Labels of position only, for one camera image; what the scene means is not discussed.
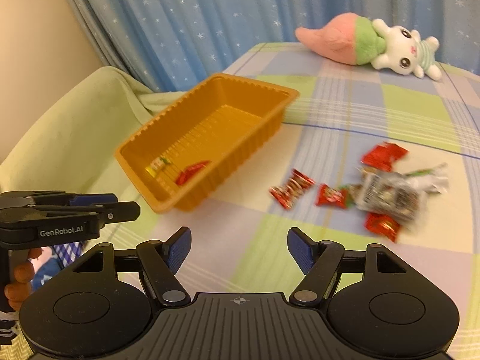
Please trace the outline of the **left hand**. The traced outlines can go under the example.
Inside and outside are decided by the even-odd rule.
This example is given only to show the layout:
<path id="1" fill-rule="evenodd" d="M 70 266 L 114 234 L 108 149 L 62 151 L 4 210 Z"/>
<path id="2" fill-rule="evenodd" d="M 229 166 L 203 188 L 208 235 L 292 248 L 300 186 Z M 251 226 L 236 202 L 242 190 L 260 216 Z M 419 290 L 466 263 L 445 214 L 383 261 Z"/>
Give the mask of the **left hand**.
<path id="1" fill-rule="evenodd" d="M 27 260 L 14 269 L 14 281 L 5 286 L 5 296 L 9 306 L 14 311 L 20 310 L 23 302 L 29 297 L 32 291 L 30 282 L 34 277 L 35 270 L 30 260 L 32 258 L 39 258 L 41 254 L 41 248 L 30 250 Z"/>

